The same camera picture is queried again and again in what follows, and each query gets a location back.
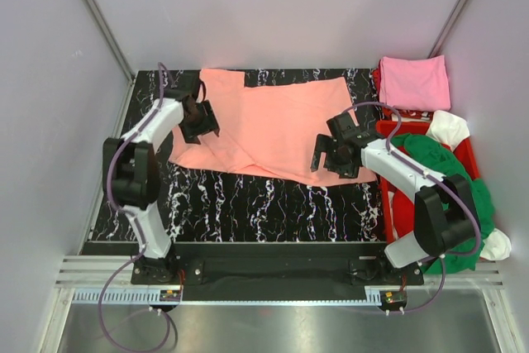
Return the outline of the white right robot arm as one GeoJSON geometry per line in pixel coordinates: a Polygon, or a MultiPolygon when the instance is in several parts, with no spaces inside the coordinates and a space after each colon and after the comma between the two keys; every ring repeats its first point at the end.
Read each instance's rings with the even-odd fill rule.
{"type": "Polygon", "coordinates": [[[323,167],[342,179],[352,179],[364,167],[414,204],[413,230],[388,244],[385,257],[375,263],[380,281],[393,284],[403,277],[406,266],[442,257],[470,239],[474,239],[474,247],[469,253],[477,251],[480,223],[469,181],[460,174],[446,176],[421,165],[393,145],[401,122],[388,136],[357,126],[347,111],[326,124],[330,133],[317,136],[311,171],[323,167]]]}

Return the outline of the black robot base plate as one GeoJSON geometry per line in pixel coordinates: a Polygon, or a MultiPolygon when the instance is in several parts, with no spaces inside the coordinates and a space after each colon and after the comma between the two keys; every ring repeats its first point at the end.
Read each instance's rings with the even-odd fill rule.
{"type": "Polygon", "coordinates": [[[424,284],[420,269],[395,269],[383,243],[176,243],[161,266],[144,260],[131,282],[159,289],[272,291],[295,295],[424,284]]]}

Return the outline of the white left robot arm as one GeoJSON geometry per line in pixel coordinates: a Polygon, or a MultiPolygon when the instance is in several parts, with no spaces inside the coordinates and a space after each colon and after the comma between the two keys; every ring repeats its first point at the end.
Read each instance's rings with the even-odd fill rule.
{"type": "Polygon", "coordinates": [[[102,147],[102,187],[114,211],[125,214],[140,246],[140,258],[151,261],[150,274],[162,284],[178,275],[179,264],[169,258],[172,242],[158,209],[161,179],[156,153],[177,128],[186,144],[199,137],[218,135],[206,84],[197,73],[184,73],[174,81],[171,73],[159,74],[159,97],[150,110],[119,138],[108,138],[102,147]]]}

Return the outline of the salmon pink t shirt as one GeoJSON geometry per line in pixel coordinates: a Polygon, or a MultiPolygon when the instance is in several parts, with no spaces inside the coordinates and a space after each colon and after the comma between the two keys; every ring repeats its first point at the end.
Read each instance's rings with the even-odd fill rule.
{"type": "Polygon", "coordinates": [[[349,184],[324,168],[311,170],[317,136],[352,104],[342,77],[283,86],[247,87],[238,71],[203,69],[219,134],[187,144],[173,130],[169,161],[186,169],[287,179],[313,187],[349,184]]]}

